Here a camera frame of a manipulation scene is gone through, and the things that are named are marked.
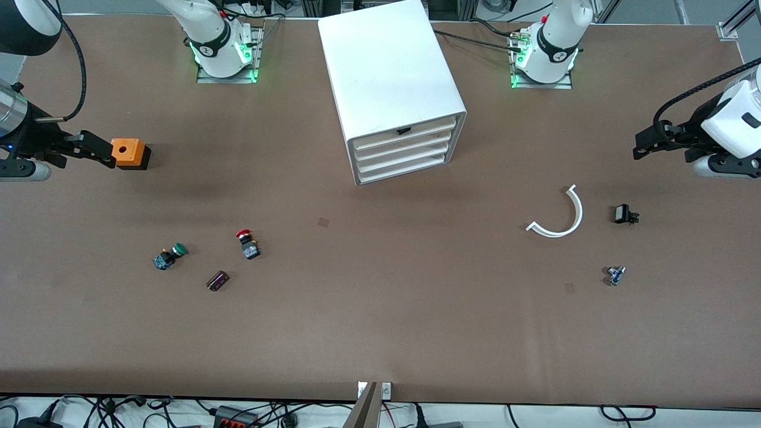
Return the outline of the red push button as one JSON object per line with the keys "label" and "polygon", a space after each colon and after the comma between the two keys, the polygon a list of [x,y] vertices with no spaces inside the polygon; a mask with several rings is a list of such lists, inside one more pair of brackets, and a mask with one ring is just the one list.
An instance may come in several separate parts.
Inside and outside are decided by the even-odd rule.
{"label": "red push button", "polygon": [[242,229],[235,236],[239,240],[242,253],[247,260],[253,260],[261,255],[258,243],[249,229]]}

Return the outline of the green push button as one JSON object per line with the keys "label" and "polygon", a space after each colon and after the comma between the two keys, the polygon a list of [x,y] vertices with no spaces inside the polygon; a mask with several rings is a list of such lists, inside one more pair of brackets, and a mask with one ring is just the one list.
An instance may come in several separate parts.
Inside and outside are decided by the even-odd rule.
{"label": "green push button", "polygon": [[158,270],[169,270],[177,260],[185,257],[185,255],[188,255],[187,248],[180,242],[177,242],[169,249],[163,249],[162,252],[154,258],[153,263]]}

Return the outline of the white plain drawer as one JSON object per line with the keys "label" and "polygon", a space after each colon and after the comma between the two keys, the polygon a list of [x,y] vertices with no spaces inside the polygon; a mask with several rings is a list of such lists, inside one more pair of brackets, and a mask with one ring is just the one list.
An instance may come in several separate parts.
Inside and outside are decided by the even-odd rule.
{"label": "white plain drawer", "polygon": [[373,163],[372,165],[358,168],[358,180],[360,184],[383,181],[388,178],[434,167],[441,163],[445,163],[445,154],[424,155],[408,160]]}
{"label": "white plain drawer", "polygon": [[452,132],[439,132],[392,141],[392,143],[377,144],[377,146],[358,148],[354,150],[354,157],[358,161],[381,158],[383,156],[401,155],[411,150],[434,147],[435,149],[447,147],[451,139]]}
{"label": "white plain drawer", "polygon": [[381,162],[392,162],[397,160],[408,160],[410,158],[416,158],[419,156],[424,155],[439,155],[439,154],[448,154],[449,146],[441,147],[435,149],[434,147],[424,148],[424,149],[417,149],[417,150],[411,150],[407,153],[403,153],[401,155],[391,155],[391,156],[383,156],[381,158],[375,158],[375,159],[369,159],[369,160],[362,160],[357,162],[357,168],[366,167],[368,165],[372,165],[373,163],[381,163]]}

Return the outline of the white drawer cabinet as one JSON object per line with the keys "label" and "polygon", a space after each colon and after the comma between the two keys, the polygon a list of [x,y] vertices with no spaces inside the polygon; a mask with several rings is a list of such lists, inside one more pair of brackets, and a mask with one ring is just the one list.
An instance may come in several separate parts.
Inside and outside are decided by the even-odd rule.
{"label": "white drawer cabinet", "polygon": [[370,184],[359,183],[353,139],[458,116],[440,165],[449,163],[467,109],[421,0],[321,17],[317,25],[354,183]]}

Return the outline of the orange box with hole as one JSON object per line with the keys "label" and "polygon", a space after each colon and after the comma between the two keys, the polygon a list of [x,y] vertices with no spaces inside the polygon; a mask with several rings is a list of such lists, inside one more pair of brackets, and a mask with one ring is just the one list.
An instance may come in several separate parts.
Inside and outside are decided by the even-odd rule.
{"label": "orange box with hole", "polygon": [[122,170],[147,170],[152,150],[137,138],[111,139],[112,157]]}

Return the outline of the white curved plastic arc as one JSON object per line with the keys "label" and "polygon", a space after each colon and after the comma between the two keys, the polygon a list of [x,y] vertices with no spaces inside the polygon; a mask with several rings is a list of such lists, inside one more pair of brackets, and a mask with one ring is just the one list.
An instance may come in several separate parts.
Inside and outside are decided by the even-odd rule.
{"label": "white curved plastic arc", "polygon": [[531,222],[527,227],[525,227],[525,231],[533,231],[536,235],[540,235],[541,237],[545,238],[551,238],[551,239],[557,239],[562,238],[567,235],[570,235],[573,233],[573,231],[577,230],[578,227],[581,225],[583,216],[584,216],[584,207],[583,203],[581,201],[581,197],[579,197],[577,192],[577,186],[575,184],[571,184],[570,187],[566,190],[565,194],[569,197],[569,200],[571,200],[571,203],[574,207],[574,219],[571,225],[565,230],[565,231],[550,231],[537,222]]}

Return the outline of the aluminium corner profile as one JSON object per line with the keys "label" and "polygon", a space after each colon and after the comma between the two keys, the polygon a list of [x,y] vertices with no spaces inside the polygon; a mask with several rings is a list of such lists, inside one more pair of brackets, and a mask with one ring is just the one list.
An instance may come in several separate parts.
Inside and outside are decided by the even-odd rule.
{"label": "aluminium corner profile", "polygon": [[721,42],[737,40],[738,30],[755,17],[761,24],[761,0],[744,0],[744,3],[725,21],[720,21],[716,32]]}

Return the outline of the black red power strip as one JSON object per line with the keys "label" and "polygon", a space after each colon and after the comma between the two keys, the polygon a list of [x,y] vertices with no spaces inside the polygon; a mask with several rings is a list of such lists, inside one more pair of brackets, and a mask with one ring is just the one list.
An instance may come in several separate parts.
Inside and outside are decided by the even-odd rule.
{"label": "black red power strip", "polygon": [[220,406],[214,414],[212,428],[254,428],[259,416],[252,411]]}

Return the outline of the black floor plug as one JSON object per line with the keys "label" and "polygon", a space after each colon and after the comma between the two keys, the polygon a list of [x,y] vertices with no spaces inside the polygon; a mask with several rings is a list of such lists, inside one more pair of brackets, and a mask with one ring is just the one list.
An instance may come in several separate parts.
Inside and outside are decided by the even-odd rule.
{"label": "black floor plug", "polygon": [[413,406],[416,411],[416,422],[413,428],[464,428],[464,425],[460,421],[453,421],[447,423],[430,424],[427,422],[424,409],[419,403],[413,402]]}

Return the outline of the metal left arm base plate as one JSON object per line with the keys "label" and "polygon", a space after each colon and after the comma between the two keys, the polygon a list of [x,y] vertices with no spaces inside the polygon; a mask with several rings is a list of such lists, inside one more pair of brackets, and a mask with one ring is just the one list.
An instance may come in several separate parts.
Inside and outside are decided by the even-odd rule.
{"label": "metal left arm base plate", "polygon": [[571,70],[579,54],[578,47],[570,51],[550,49],[548,56],[538,43],[540,23],[511,33],[508,46],[516,48],[510,53],[510,79],[513,89],[573,89]]}

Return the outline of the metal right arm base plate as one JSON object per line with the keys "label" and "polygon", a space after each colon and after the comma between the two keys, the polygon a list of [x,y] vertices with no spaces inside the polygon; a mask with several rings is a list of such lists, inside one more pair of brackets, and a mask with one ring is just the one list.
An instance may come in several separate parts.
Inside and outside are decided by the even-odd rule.
{"label": "metal right arm base plate", "polygon": [[217,56],[207,58],[192,48],[197,65],[196,82],[218,84],[255,84],[263,52],[264,28],[237,23],[231,37]]}

